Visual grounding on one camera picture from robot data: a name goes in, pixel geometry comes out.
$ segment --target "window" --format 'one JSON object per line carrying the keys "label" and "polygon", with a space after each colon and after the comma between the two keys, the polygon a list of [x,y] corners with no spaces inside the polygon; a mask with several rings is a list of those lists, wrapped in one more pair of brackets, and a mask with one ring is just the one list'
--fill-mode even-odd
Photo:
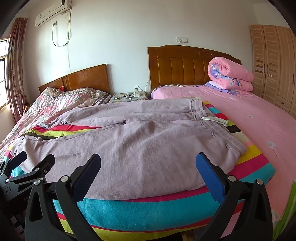
{"label": "window", "polygon": [[0,109],[8,105],[6,92],[6,54],[8,39],[0,39]]}

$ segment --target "rolled blanket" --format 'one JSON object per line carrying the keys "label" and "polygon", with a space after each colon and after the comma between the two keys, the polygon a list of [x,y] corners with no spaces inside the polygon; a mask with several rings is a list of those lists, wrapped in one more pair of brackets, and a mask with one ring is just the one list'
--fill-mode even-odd
{"label": "rolled blanket", "polygon": [[209,62],[208,75],[212,81],[220,84],[223,89],[239,89],[252,91],[250,83],[254,76],[242,65],[223,57],[213,58]]}

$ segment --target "wardrobe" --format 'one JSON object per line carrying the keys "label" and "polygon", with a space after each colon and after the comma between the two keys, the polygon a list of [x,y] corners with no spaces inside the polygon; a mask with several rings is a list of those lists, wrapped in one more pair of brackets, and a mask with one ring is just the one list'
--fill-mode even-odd
{"label": "wardrobe", "polygon": [[296,118],[296,37],[290,28],[251,25],[255,95]]}

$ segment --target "nightstand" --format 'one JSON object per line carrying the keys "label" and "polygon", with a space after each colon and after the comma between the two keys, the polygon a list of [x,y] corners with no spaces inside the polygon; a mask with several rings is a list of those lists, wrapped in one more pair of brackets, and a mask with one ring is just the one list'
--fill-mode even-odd
{"label": "nightstand", "polygon": [[137,100],[148,100],[145,92],[139,91],[140,97],[134,97],[133,92],[126,92],[113,95],[109,103],[116,102],[129,102],[129,101],[137,101]]}

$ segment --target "pink bed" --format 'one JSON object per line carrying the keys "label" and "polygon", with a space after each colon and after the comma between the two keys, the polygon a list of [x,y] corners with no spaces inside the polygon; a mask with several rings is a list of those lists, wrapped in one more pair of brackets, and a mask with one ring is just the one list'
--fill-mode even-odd
{"label": "pink bed", "polygon": [[161,86],[153,99],[202,97],[231,119],[262,151],[276,173],[267,184],[271,208],[285,210],[296,178],[296,120],[284,110],[247,91],[235,96],[207,86]]}

